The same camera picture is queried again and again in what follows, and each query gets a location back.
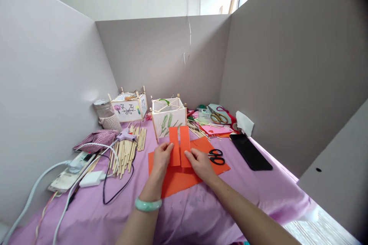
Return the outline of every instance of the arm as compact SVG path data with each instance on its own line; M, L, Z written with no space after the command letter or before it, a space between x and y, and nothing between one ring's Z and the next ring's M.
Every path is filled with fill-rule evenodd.
M155 202L161 199L162 184L173 147L174 144L167 142L154 150L152 172L139 195L140 200L144 202ZM142 212L134 208L116 245L151 245L154 229L156 228L157 216L158 210Z
M192 149L192 152L185 151L185 155L195 173L214 191L250 244L300 244L276 221L218 177L206 153Z

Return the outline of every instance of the bundle of wooden sticks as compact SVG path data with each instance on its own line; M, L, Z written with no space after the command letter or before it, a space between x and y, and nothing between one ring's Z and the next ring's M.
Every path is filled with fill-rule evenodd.
M139 133L138 137L138 148L137 151L142 151L145 149L145 143L146 143L146 133L147 129L141 128L141 132Z
M116 154L118 155L118 160L116 160L115 155L113 152L110 152L110 171L109 173L112 173L114 177L119 177L120 179L123 177L123 174L125 170L128 170L128 173L130 173L131 164L135 157L135 149L138 145L138 149L143 150L145 147L145 139L146 139L146 129L143 127L141 128L138 125L137 127L135 125L131 125L129 129L129 133L132 133L133 135L137 135L138 141L133 142L130 140L122 140L117 142L114 145L114 150Z
M202 129L195 130L195 129L189 128L189 130L192 131L198 138L206 137L209 141L211 141L211 139L208 137L208 135L206 135L206 133Z

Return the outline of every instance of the power adapter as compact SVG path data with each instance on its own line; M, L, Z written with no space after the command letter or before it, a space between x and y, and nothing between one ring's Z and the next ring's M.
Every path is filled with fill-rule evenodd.
M105 178L105 176L106 174L102 170L87 173L79 183L79 186L81 188L98 186L101 183L101 180Z

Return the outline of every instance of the gold scissors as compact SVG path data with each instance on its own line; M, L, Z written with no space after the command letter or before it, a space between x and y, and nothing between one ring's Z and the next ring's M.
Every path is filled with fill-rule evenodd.
M216 124L227 124L229 121L227 117L225 117L223 114L217 113L214 111L211 107L208 107L208 109L211 111L211 120Z

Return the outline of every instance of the checkered fabric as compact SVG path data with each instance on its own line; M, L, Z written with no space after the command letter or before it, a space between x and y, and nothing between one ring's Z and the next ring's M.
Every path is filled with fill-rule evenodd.
M93 142L97 144L104 144L104 145L110 145L115 140L115 137L120 132L117 130L110 130L110 129L104 129L104 130L97 130L95 132L92 132L89 134L82 142L77 144L75 147L73 147L74 150L76 150L78 147L80 147L83 144ZM103 146L101 145L85 145L84 147L80 148L79 150L87 151L91 153L95 153L99 150L103 149Z

